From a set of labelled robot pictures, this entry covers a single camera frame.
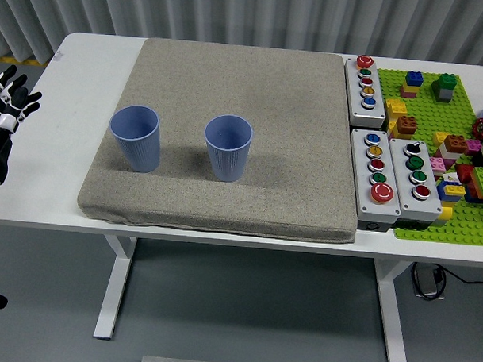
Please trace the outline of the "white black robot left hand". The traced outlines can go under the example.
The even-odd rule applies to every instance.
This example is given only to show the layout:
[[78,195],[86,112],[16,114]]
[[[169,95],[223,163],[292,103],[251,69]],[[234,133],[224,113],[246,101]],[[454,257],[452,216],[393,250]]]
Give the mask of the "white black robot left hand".
[[17,67],[10,65],[0,73],[0,185],[8,174],[8,159],[13,147],[12,137],[20,124],[40,108],[40,92],[30,94],[25,87],[27,75],[17,78]]

